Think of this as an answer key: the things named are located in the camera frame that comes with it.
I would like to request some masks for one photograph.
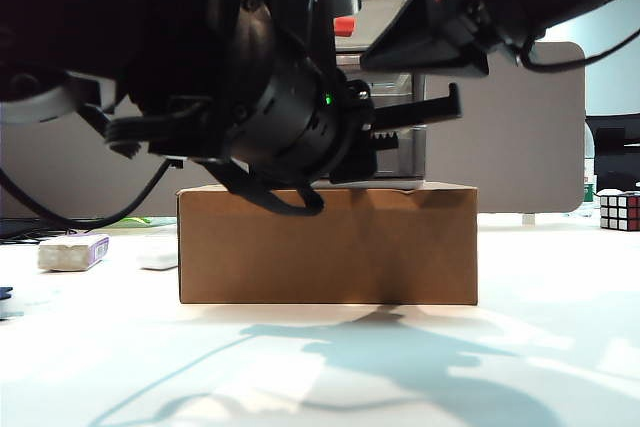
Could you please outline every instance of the robotic arm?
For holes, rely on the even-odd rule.
[[[534,68],[529,52],[546,28],[610,1],[410,0],[362,65],[484,76],[487,53],[502,48]],[[281,214],[319,213],[310,184],[321,176],[373,176],[376,152],[397,147],[390,130],[460,116],[454,84],[447,98],[374,111],[367,84],[346,80],[333,21],[357,12],[360,0],[0,5],[0,122],[78,112],[114,151],[132,157],[148,143],[149,152],[197,162],[231,192]],[[125,96],[141,116],[112,119]],[[41,207],[1,170],[0,184]],[[272,193],[282,187],[296,189],[304,207]]]

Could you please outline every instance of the black wire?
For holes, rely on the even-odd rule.
[[[0,168],[0,186],[2,186],[12,197],[14,197],[18,202],[27,207],[29,210],[38,214],[41,218],[48,220],[53,225],[60,226],[64,229],[78,229],[78,230],[93,230],[93,229],[101,229],[103,227],[107,227],[108,225],[114,224],[121,220],[122,218],[129,215],[138,206],[147,198],[147,196],[151,193],[153,188],[158,184],[162,176],[165,174],[167,169],[171,166],[172,162],[170,160],[165,160],[161,165],[155,175],[151,178],[149,183],[145,186],[142,192],[131,202],[127,207],[122,209],[120,212],[110,215],[109,217],[105,217],[99,220],[74,220],[68,219],[66,217],[62,217],[46,207],[42,204],[38,203],[34,199],[32,199],[28,194],[26,194],[20,187],[18,187],[9,176]]]
[[[615,54],[620,49],[626,47],[638,37],[640,37],[640,29],[631,34],[615,47],[609,50],[605,50],[601,54],[594,55],[586,59],[570,60],[568,62],[559,62],[556,64],[537,64],[531,60],[531,51],[533,50],[533,46],[535,45],[535,38],[530,37],[529,40],[527,40],[527,42],[524,44],[522,50],[519,52],[520,61],[527,70],[531,70],[532,72],[538,72],[541,74],[557,74],[560,72],[568,72],[570,70],[581,69],[583,67],[593,65],[596,62],[600,62],[610,55]]]
[[[58,237],[60,235],[77,234],[77,231],[71,229],[58,230],[55,228],[35,228],[29,229],[10,237],[0,238],[0,245],[16,245],[16,244],[28,244],[37,245],[43,240]]]

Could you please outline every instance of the black cable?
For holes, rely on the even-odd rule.
[[[615,47],[609,50],[605,50],[601,54],[594,55],[586,59],[570,60],[568,62],[559,62],[556,64],[537,64],[531,60],[531,51],[533,50],[533,46],[535,45],[535,38],[533,37],[530,37],[529,40],[527,40],[527,42],[524,44],[524,47],[520,52],[518,52],[518,54],[520,55],[520,61],[522,62],[522,65],[527,70],[538,72],[540,74],[557,74],[560,72],[568,72],[570,70],[581,69],[583,67],[593,65],[596,62],[600,62],[610,55],[615,54],[620,49],[626,47],[638,37],[640,37],[640,29],[631,34]]]
[[[107,227],[108,225],[114,224],[119,220],[122,220],[124,217],[129,215],[138,206],[147,198],[147,196],[151,193],[153,188],[158,184],[162,176],[165,174],[167,169],[171,166],[172,162],[170,160],[165,160],[160,168],[155,173],[155,175],[151,178],[149,183],[145,186],[142,192],[131,202],[127,207],[122,209],[120,212],[110,215],[109,217],[105,217],[99,220],[73,220],[68,219],[66,217],[62,217],[46,207],[42,204],[38,203],[34,199],[32,199],[28,194],[26,194],[20,187],[18,187],[9,176],[0,168],[0,186],[2,186],[12,197],[14,197],[18,202],[27,207],[29,210],[38,214],[41,218],[48,220],[54,225],[63,227],[64,229],[77,229],[77,230],[93,230],[93,229],[101,229],[103,227]]]

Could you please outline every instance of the brown cardboard box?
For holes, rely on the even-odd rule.
[[[217,186],[178,196],[183,303],[477,304],[474,188],[324,190],[312,218]]]

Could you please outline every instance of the wall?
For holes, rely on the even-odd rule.
[[[546,41],[571,41],[599,54],[640,28],[640,0],[618,0],[550,29]],[[640,112],[640,40],[587,69],[587,114]]]

